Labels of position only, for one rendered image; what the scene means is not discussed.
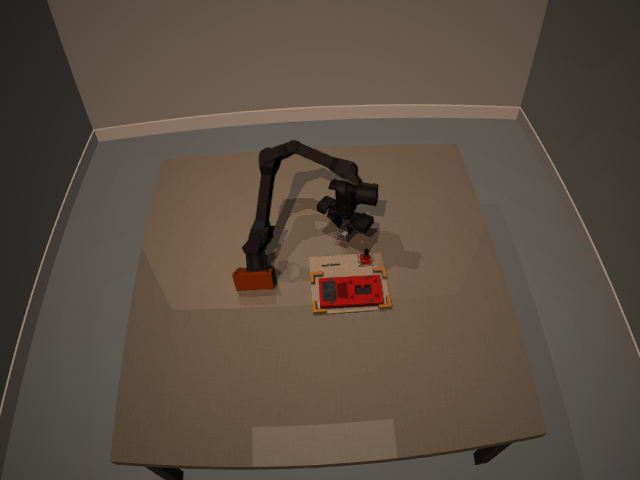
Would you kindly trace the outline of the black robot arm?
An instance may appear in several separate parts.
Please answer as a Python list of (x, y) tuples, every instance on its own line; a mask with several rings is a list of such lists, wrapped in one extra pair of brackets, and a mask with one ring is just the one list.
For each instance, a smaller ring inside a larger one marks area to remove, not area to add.
[(297, 140), (291, 140), (272, 148), (263, 148), (258, 156), (261, 181), (256, 219), (251, 228), (249, 240), (242, 247), (244, 254), (246, 254), (247, 272), (267, 271), (267, 256), (264, 250), (266, 250), (267, 244), (273, 238), (274, 226), (270, 226), (269, 214), (275, 176), (280, 168), (281, 161), (294, 154), (299, 154), (319, 163), (342, 179), (358, 185), (352, 185), (349, 182), (336, 179), (331, 180), (328, 188), (335, 190), (338, 203), (350, 204), (355, 197), (354, 208), (357, 208), (359, 204), (376, 206), (378, 184), (363, 183), (354, 162), (319, 152), (301, 144)]

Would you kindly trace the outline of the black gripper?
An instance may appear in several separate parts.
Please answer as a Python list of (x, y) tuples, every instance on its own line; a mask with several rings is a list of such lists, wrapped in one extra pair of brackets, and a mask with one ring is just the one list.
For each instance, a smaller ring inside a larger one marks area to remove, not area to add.
[[(354, 213), (356, 207), (354, 208), (354, 202), (356, 201), (355, 197), (353, 202), (350, 204), (340, 204), (336, 201), (336, 199), (331, 198), (329, 196), (324, 196), (322, 200), (317, 204), (317, 211), (326, 214), (328, 212), (327, 217), (338, 227), (342, 226), (342, 218), (345, 220), (349, 220), (349, 224), (347, 225), (348, 233), (350, 234), (352, 230), (357, 230), (362, 233), (366, 233), (369, 228), (374, 223), (374, 217), (368, 215), (366, 213)], [(329, 208), (329, 210), (328, 210)], [(328, 211), (327, 211), (328, 210)]]

